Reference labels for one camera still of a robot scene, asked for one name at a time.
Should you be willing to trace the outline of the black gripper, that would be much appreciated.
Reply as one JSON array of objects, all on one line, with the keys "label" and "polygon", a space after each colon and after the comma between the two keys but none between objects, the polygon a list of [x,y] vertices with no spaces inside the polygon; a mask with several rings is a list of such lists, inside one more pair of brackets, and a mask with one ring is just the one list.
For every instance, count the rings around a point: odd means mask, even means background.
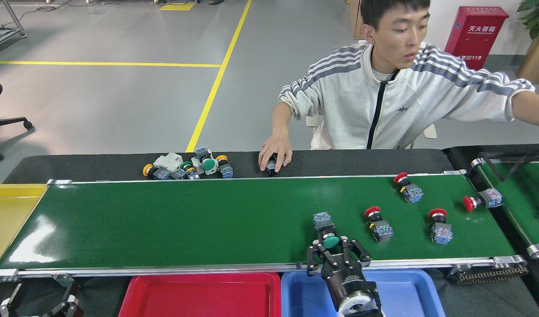
[{"label": "black gripper", "polygon": [[336,309],[377,309],[377,285],[364,277],[361,265],[370,265],[371,255],[357,239],[340,239],[339,244],[340,260],[323,242],[314,240],[306,249],[306,274],[322,275]]}]

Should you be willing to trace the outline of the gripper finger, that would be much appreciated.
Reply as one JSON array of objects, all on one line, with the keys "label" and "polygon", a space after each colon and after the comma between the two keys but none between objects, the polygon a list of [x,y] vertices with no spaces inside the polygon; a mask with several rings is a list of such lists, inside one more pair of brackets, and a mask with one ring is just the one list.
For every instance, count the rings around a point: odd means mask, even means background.
[{"label": "gripper finger", "polygon": [[64,297],[56,307],[44,313],[43,317],[83,317],[84,311],[79,306],[79,299],[76,297],[80,290],[77,282],[72,282],[66,287]]},{"label": "gripper finger", "polygon": [[22,303],[22,284],[18,284],[10,297],[0,303],[0,317],[18,317],[17,309]]}]

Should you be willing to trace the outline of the seated person's right hand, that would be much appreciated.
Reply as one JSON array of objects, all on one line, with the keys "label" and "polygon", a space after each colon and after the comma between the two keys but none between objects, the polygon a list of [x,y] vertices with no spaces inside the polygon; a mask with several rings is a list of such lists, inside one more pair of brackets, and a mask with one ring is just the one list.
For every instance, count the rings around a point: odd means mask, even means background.
[{"label": "seated person's right hand", "polygon": [[264,171],[270,158],[276,155],[275,171],[278,172],[292,160],[289,134],[273,133],[262,145],[258,155],[258,166]]}]

